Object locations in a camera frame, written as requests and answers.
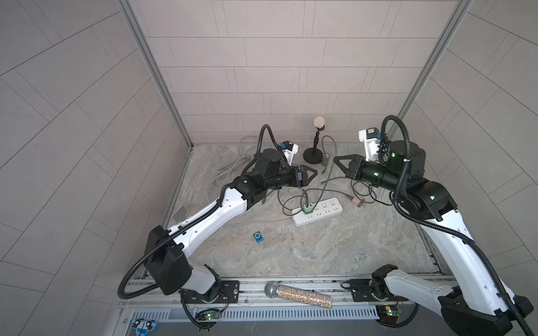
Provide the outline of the green charger plug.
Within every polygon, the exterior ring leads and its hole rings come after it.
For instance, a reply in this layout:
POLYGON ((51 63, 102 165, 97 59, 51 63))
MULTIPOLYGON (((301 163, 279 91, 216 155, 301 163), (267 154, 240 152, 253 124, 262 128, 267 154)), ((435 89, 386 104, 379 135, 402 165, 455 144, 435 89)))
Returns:
POLYGON ((315 210, 316 206, 317 206, 316 203, 304 204, 304 206, 302 206, 302 211, 304 214, 310 214, 315 210))

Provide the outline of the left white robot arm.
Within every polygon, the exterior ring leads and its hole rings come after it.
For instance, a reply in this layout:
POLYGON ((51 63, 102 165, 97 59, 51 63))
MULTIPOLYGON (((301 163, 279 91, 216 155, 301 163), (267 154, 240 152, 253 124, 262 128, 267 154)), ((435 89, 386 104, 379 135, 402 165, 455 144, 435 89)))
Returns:
POLYGON ((120 281, 117 295, 129 300, 160 289, 164 295, 194 291, 206 301, 214 300, 221 280, 209 266, 189 263, 189 257, 228 221, 266 199, 269 191, 307 186, 317 171, 293 165, 298 146, 290 141, 272 148, 256 148, 253 160, 241 175, 224 185, 219 197, 185 221, 155 227, 148 236, 144 255, 120 281))

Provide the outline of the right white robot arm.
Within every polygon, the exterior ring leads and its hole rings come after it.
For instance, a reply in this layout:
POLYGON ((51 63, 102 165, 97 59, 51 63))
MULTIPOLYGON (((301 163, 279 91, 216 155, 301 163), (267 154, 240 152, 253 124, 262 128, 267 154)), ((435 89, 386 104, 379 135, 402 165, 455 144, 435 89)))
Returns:
POLYGON ((371 275, 374 295, 409 299, 441 316, 457 335, 505 335, 514 322, 532 335, 525 320, 532 303, 501 280, 447 189, 424 177, 426 152, 410 140, 402 120, 386 117, 381 128, 361 131, 360 142, 364 155, 336 156, 333 163, 349 179, 389 190, 396 212, 423 227, 457 282, 437 285, 386 264, 371 275))

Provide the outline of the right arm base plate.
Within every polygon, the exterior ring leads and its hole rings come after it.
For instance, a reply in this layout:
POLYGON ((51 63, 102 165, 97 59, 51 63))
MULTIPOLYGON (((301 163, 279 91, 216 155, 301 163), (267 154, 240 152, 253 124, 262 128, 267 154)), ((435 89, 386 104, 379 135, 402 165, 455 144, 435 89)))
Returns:
POLYGON ((394 296, 392 294, 375 292, 371 285, 371 279, 347 279, 340 283, 340 287, 346 291, 350 291, 354 302, 396 302, 408 301, 402 296, 394 296))

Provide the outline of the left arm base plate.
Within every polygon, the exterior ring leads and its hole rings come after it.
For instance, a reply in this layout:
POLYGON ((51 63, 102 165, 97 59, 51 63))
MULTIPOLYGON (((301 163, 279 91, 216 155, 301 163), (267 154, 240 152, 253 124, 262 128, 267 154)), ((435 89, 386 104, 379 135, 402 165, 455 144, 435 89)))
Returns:
POLYGON ((240 292, 240 282, 217 281, 206 294, 199 294, 195 291, 184 290, 185 303, 190 305, 211 305, 211 304, 235 304, 238 302, 240 292))

